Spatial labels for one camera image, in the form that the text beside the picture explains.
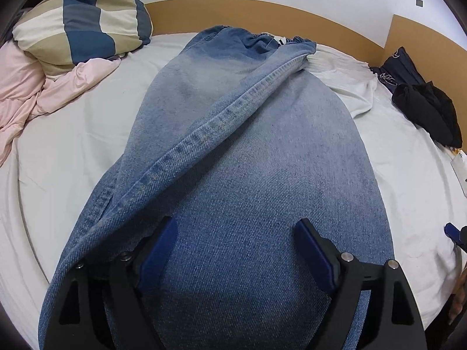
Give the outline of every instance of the pink blanket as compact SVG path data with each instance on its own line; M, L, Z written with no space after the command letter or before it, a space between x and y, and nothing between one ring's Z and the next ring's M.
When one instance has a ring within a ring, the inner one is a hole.
M5 43L0 48L0 166L26 121L65 106L119 65L120 59L90 59L53 80L36 58L13 41Z

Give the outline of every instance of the blue denim jeans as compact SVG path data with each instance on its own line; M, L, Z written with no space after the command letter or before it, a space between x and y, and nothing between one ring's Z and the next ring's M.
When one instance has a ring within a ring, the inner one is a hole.
M41 312L66 272L132 250L164 216L178 240L144 295L167 350L304 349L330 299L297 256L307 217L361 261L393 257L373 170L344 104L303 70L316 44L214 27L159 72L122 157L95 187ZM366 314L362 294L346 348Z

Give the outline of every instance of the metal screw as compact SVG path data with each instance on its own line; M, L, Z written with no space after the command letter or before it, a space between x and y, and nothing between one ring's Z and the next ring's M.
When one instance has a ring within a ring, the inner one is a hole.
M346 262L353 261L353 255L350 252L343 252L340 257Z
M390 261L388 261L388 266L392 268L393 270L395 270L396 268L399 268L399 264L394 259L391 259Z
M126 251L126 252L122 252L122 254L120 254L120 260L122 260L123 262L127 262L130 259L131 259L131 252Z

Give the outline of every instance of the wood wall panel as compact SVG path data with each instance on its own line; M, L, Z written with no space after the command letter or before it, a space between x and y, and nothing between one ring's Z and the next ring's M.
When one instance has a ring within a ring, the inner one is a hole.
M332 46L358 60L378 65L383 48L326 18L289 6L258 0L166 0L146 4L153 35L199 32L215 25L243 27L254 33L298 35Z
M437 31L395 15L381 63L401 46L421 76L433 81L452 99L462 138L467 143L467 51Z

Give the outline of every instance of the white cloth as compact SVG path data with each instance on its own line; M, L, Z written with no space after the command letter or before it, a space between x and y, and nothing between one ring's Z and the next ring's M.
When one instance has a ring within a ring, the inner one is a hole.
M47 280L78 215L122 154L154 76L193 35L153 37L79 99L29 122L13 142L0 168L0 185L6 186L0 192L0 256L11 259L0 262L0 301L34 350ZM427 326L461 267L443 233L446 222L461 228L467 218L449 154L392 106L391 94L365 63L318 45L309 70L354 117L386 207L395 257Z

